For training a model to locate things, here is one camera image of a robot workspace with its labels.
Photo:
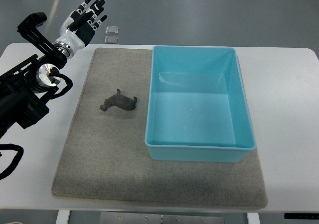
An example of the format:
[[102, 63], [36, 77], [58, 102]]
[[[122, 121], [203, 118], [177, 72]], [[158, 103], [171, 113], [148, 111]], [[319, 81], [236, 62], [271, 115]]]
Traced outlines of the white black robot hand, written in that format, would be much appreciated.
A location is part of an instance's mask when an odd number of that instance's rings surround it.
[[64, 21], [59, 30], [60, 37], [53, 45], [67, 59], [85, 48], [91, 42], [96, 30], [107, 19], [107, 15], [102, 15], [104, 5], [104, 0], [84, 0]]

